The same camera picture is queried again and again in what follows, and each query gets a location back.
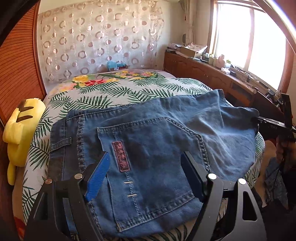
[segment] wooden cabinet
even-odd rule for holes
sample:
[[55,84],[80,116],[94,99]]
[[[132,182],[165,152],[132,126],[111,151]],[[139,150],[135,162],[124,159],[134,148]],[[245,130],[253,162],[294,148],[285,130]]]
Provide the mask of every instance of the wooden cabinet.
[[219,72],[213,71],[210,76],[210,85],[213,90],[222,89],[224,93],[228,93],[231,85],[231,79],[227,76],[220,74]]
[[176,77],[190,78],[191,68],[188,66],[188,63],[185,58],[178,59],[176,61]]
[[175,69],[176,69],[176,59],[173,57],[173,54],[165,53],[163,70],[174,75]]
[[163,69],[178,78],[192,78],[203,82],[211,89],[222,89],[225,97],[235,106],[252,105],[253,89],[212,65],[166,52]]
[[203,82],[205,85],[210,86],[211,79],[209,78],[209,71],[207,68],[203,68],[198,63],[191,64],[191,74],[189,78],[193,78]]

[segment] denim cloth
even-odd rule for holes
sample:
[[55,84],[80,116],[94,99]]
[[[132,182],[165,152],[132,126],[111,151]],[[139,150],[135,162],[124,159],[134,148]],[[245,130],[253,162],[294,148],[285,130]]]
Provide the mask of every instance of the denim cloth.
[[265,170],[265,176],[267,203],[272,202],[274,199],[278,199],[284,207],[287,207],[287,190],[281,176],[281,171],[279,171],[279,164],[275,157],[270,158]]
[[[140,237],[196,218],[194,198],[180,164],[183,151],[220,178],[236,181],[255,162],[258,111],[233,107],[222,90],[156,98],[103,110],[73,110],[51,130],[48,176],[67,180],[94,163],[111,164],[89,210],[105,235]],[[122,170],[114,143],[122,143]]]

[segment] cardboard box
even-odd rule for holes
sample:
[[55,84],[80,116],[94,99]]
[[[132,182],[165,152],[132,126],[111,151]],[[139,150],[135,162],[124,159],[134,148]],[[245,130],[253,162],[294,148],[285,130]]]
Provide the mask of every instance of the cardboard box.
[[185,47],[181,47],[180,53],[185,54],[188,57],[194,57],[194,58],[197,58],[200,56],[200,54],[198,54],[197,51],[194,51]]

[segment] sheer curtain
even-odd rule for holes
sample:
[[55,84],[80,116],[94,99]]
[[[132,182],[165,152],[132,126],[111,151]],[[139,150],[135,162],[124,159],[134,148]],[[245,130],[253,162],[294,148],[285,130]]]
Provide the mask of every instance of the sheer curtain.
[[194,24],[196,18],[197,0],[185,0],[185,17],[186,17],[186,45],[194,42]]
[[106,72],[110,60],[129,68],[155,69],[164,20],[156,1],[99,0],[41,13],[38,23],[43,79],[61,82]]

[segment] yellow plush toy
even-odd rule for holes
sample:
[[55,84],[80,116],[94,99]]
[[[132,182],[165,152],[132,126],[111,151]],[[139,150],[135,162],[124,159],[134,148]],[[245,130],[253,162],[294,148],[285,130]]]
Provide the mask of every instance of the yellow plush toy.
[[15,184],[16,167],[24,167],[34,132],[45,110],[37,98],[22,101],[9,118],[3,132],[3,141],[8,143],[9,165],[7,179]]

